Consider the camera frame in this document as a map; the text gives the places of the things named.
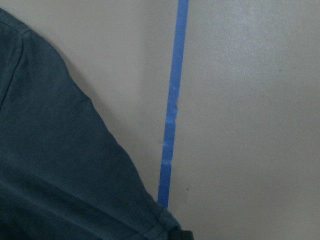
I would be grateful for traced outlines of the black printed t-shirt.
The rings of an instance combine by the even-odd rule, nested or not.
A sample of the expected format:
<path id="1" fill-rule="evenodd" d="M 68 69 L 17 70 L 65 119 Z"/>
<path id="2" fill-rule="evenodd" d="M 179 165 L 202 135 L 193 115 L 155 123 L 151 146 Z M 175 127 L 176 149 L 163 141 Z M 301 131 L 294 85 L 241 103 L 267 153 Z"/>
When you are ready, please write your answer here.
<path id="1" fill-rule="evenodd" d="M 191 240 L 57 51 L 0 12 L 0 237 Z"/>

